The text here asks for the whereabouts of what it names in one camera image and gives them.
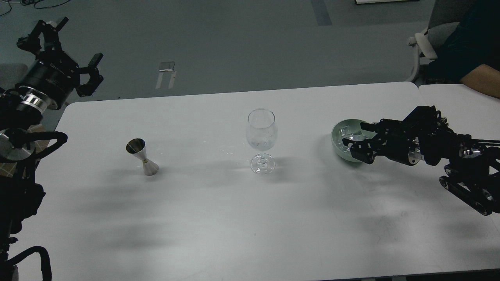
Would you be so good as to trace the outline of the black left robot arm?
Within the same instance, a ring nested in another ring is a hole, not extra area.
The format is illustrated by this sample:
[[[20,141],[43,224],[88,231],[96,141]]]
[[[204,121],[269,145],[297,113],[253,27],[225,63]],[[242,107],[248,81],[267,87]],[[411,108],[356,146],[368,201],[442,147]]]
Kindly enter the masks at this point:
[[[1,163],[13,164],[12,176],[1,176],[1,280],[17,281],[18,264],[39,254],[44,281],[52,280],[50,256],[46,248],[33,246],[9,258],[15,234],[23,221],[37,214],[45,197],[43,186],[35,182],[39,161],[68,141],[62,132],[29,132],[41,123],[46,110],[60,110],[73,92],[91,96],[103,82],[98,64],[103,54],[95,54],[87,66],[79,66],[62,48],[60,30],[68,18],[56,23],[39,20],[17,47],[35,56],[34,64],[12,88],[1,92]]]

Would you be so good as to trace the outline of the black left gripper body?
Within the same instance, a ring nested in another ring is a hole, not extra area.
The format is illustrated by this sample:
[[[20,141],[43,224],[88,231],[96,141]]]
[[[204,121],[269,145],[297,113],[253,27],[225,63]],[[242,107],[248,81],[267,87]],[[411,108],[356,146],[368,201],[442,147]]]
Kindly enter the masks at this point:
[[[35,62],[15,86],[21,110],[60,110],[80,85],[82,68],[63,50],[36,50]]]

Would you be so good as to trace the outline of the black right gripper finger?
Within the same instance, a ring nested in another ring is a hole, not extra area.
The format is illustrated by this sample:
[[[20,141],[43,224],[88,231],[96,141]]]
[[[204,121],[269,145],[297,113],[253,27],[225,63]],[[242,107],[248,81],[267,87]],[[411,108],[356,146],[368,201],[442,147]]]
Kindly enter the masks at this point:
[[[361,122],[360,127],[379,135],[404,135],[407,132],[402,121],[393,119],[381,119],[375,123]]]
[[[352,158],[364,162],[365,164],[372,164],[375,160],[377,139],[364,139],[355,141],[348,138],[343,138],[342,143],[347,146]]]

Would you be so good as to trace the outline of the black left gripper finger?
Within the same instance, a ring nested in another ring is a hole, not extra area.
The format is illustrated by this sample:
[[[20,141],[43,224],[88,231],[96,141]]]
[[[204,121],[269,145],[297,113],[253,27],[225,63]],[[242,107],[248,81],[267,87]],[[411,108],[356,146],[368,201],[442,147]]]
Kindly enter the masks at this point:
[[[104,81],[104,77],[100,74],[98,69],[98,65],[103,57],[104,55],[102,53],[97,53],[92,57],[87,66],[78,68],[77,73],[79,75],[89,75],[89,80],[86,83],[78,85],[75,88],[80,97],[92,96]]]
[[[27,36],[18,38],[16,46],[33,54],[36,59],[47,56],[68,59],[69,55],[62,49],[59,40],[59,31],[68,21],[69,18],[67,17],[60,18],[56,22],[39,20]]]

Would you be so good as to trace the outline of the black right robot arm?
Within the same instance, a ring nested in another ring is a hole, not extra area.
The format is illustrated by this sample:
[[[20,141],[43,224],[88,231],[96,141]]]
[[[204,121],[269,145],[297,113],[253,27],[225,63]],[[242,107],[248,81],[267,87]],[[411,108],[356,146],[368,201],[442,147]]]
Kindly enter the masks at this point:
[[[447,159],[441,186],[481,215],[499,213],[498,140],[455,133],[435,106],[417,106],[401,121],[361,122],[360,128],[375,135],[341,139],[355,160],[372,164],[383,156],[410,167],[420,161],[435,167]]]

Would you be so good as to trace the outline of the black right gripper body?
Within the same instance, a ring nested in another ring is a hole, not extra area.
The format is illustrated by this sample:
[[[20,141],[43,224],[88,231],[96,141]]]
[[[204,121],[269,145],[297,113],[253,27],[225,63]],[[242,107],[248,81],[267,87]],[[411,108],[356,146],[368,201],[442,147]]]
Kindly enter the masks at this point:
[[[433,133],[440,120],[439,111],[412,111],[403,120],[407,132],[404,135],[376,134],[375,155],[382,155],[389,160],[413,166],[424,160],[420,146],[420,136]]]

